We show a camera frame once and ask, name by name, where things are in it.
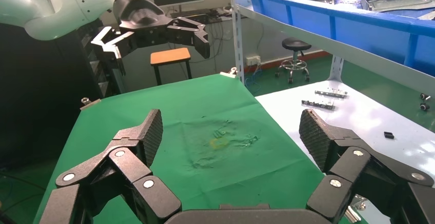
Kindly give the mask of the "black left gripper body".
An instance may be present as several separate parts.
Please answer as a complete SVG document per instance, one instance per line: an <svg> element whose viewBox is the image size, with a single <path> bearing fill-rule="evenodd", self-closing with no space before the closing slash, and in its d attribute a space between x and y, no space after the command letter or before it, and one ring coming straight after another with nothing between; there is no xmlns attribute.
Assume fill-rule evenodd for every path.
<svg viewBox="0 0 435 224"><path fill-rule="evenodd" d="M113 43L117 47L136 49L177 40L173 19L150 0L114 0L113 12L121 33Z"/></svg>

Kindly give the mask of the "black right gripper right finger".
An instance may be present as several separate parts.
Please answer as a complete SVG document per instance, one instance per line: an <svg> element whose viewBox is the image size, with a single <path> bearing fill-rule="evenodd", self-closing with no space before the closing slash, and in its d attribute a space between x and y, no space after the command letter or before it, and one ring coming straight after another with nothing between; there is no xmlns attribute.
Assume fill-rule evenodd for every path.
<svg viewBox="0 0 435 224"><path fill-rule="evenodd" d="M371 148L352 130L301 114L300 138L325 174L307 209L338 223L356 195L370 200L391 223L434 223L434 180Z"/></svg>

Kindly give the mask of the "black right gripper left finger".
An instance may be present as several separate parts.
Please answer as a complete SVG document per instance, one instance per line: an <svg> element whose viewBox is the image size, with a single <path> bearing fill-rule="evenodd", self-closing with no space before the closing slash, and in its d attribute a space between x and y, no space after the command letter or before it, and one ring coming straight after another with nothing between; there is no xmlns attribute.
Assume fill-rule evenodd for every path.
<svg viewBox="0 0 435 224"><path fill-rule="evenodd" d="M101 153L58 176L40 223L93 223L116 197L141 223L165 223L182 204L150 169L162 135L158 109L140 125L118 131Z"/></svg>

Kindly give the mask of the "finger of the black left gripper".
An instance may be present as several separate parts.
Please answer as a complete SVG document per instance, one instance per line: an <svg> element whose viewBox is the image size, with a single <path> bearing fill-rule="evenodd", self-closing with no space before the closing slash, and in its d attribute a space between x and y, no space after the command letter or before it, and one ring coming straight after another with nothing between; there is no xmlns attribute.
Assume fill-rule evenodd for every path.
<svg viewBox="0 0 435 224"><path fill-rule="evenodd" d="M174 18L166 27L170 43L193 46L203 57L210 57L210 43L205 25L185 17Z"/></svg>
<svg viewBox="0 0 435 224"><path fill-rule="evenodd" d="M97 57L110 69L118 69L121 76L126 75L123 57L136 49L135 35L132 31L121 32L112 26L99 28L98 34L91 40Z"/></svg>

